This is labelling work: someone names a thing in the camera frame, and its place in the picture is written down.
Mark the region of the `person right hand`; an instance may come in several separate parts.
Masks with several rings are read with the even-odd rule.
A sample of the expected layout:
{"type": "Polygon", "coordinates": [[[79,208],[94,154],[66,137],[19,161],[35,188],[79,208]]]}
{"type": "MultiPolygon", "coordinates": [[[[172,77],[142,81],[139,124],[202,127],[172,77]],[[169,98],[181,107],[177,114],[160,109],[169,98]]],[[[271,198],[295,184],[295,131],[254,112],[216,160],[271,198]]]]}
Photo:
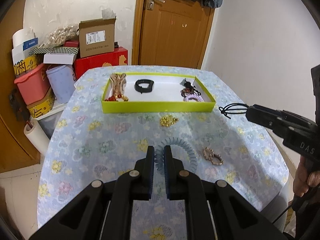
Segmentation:
{"type": "Polygon", "coordinates": [[[309,189],[319,186],[319,171],[309,173],[305,167],[305,157],[300,156],[300,161],[293,181],[293,192],[298,197],[303,197],[309,189]]]}

